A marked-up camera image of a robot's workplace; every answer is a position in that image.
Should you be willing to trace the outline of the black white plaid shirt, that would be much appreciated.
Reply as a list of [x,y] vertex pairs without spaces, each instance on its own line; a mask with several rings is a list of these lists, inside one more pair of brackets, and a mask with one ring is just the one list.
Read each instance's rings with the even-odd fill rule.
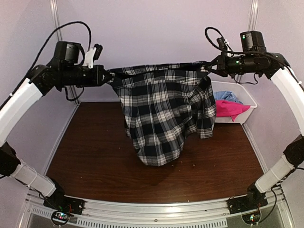
[[110,69],[109,85],[124,114],[126,135],[147,166],[179,158],[186,138],[213,135],[216,102],[205,62]]

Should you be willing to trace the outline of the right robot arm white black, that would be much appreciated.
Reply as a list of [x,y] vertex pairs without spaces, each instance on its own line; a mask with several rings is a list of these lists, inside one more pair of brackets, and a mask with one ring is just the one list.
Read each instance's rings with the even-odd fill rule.
[[267,78],[256,93],[262,106],[254,127],[263,148],[275,154],[271,167],[259,173],[245,156],[227,158],[238,177],[249,185],[243,204],[250,210],[261,203],[268,190],[279,183],[288,184],[287,178],[304,161],[304,37],[288,29],[281,30],[278,36],[283,39],[280,48],[298,60],[298,66],[292,67],[280,53],[268,52],[259,31],[240,34],[241,52],[229,50],[224,37],[219,36],[213,47],[221,54],[205,66],[222,77],[252,73]]

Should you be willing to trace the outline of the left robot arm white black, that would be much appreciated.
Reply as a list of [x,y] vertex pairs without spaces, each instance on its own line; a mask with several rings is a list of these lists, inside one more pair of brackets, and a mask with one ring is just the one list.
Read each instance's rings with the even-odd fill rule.
[[8,137],[30,109],[51,90],[66,91],[68,86],[81,89],[103,86],[112,76],[103,65],[96,65],[103,46],[95,44],[85,52],[79,43],[59,41],[51,60],[29,70],[25,79],[0,106],[0,175],[12,177],[36,190],[58,211],[68,207],[60,186],[20,159]]

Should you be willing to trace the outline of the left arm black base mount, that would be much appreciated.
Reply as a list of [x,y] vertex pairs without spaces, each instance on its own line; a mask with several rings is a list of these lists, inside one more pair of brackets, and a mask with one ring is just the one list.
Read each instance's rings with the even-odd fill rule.
[[55,203],[51,198],[40,196],[44,200],[45,207],[54,209],[50,218],[55,226],[61,227],[67,224],[75,215],[81,215],[84,209],[85,201],[72,197],[63,197],[61,204]]

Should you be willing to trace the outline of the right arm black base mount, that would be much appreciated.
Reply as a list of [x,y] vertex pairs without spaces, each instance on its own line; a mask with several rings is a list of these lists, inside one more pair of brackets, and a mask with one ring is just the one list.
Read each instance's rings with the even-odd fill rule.
[[226,203],[230,214],[240,213],[243,222],[251,227],[260,224],[269,217],[269,214],[263,217],[261,211],[262,206],[268,205],[265,193],[257,197],[251,193],[240,197],[230,197]]

